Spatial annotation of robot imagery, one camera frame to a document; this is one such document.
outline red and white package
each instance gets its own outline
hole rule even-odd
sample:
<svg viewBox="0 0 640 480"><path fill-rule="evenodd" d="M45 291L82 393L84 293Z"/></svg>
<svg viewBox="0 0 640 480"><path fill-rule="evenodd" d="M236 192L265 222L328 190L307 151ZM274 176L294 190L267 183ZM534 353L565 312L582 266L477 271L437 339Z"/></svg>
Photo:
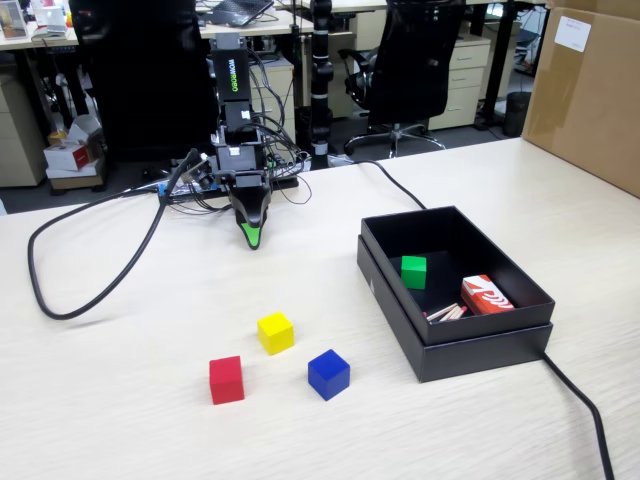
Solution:
<svg viewBox="0 0 640 480"><path fill-rule="evenodd" d="M462 280L462 299L476 315L513 310L511 302L486 275Z"/></svg>
<svg viewBox="0 0 640 480"><path fill-rule="evenodd" d="M53 170L71 170L77 172L89 163L89 152L84 145L75 143L57 143L45 148L44 156L49 168Z"/></svg>

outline trash bin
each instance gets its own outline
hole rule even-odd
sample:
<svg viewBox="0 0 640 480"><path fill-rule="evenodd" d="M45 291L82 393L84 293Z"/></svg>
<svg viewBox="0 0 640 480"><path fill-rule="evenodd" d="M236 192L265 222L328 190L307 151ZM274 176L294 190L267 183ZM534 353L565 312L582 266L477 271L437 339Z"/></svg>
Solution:
<svg viewBox="0 0 640 480"><path fill-rule="evenodd" d="M507 112L502 128L507 137L519 137L524 129L524 121L529 110L531 92L514 92L507 95Z"/></svg>

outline red box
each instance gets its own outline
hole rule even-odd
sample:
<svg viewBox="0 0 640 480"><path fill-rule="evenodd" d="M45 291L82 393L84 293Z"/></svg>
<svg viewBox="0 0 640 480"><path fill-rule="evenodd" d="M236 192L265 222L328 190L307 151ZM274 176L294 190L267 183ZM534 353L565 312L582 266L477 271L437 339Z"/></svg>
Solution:
<svg viewBox="0 0 640 480"><path fill-rule="evenodd" d="M486 275L463 279L461 296L476 315L501 313L514 309L507 297Z"/></svg>
<svg viewBox="0 0 640 480"><path fill-rule="evenodd" d="M240 357L209 362L209 386L214 405L244 400Z"/></svg>

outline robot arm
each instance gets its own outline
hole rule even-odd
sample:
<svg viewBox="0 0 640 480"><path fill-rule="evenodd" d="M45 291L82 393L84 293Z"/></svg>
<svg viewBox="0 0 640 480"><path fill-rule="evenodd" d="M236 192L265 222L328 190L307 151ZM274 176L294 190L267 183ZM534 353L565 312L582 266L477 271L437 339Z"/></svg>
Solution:
<svg viewBox="0 0 640 480"><path fill-rule="evenodd" d="M256 250L267 220L271 183L262 134L251 121L247 46L239 34L224 33L211 40L211 52L220 104L216 154L190 170L189 180L203 189L213 183L226 186L236 222Z"/></svg>

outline green cube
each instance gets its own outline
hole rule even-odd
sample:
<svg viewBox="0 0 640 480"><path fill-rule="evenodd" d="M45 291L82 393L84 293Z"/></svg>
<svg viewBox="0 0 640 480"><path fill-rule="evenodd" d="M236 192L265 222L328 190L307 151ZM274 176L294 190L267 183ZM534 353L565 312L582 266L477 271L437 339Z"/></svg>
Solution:
<svg viewBox="0 0 640 480"><path fill-rule="evenodd" d="M407 288L424 289L427 280L427 259L424 257L402 257L402 282Z"/></svg>

